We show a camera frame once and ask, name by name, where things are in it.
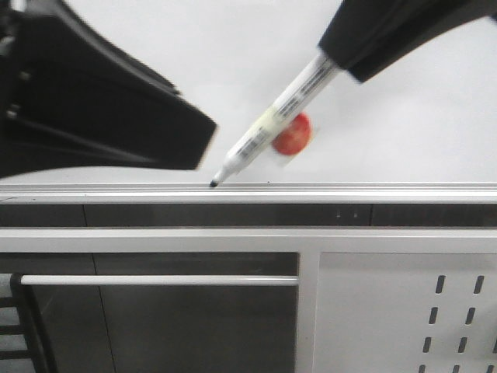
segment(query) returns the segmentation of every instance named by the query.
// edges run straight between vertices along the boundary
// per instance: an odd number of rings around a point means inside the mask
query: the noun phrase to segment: marker
[[[325,53],[318,54],[230,149],[210,187],[217,187],[248,166],[338,72],[338,65]]]

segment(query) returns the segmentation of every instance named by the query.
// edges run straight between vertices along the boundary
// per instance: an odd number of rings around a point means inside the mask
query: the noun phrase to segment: white backdrop
[[[338,0],[71,0],[219,125],[197,171],[62,169],[1,184],[210,182],[226,151],[317,53]],[[231,182],[497,182],[497,23],[432,40],[363,85],[342,73],[306,110],[318,129],[282,167]]]

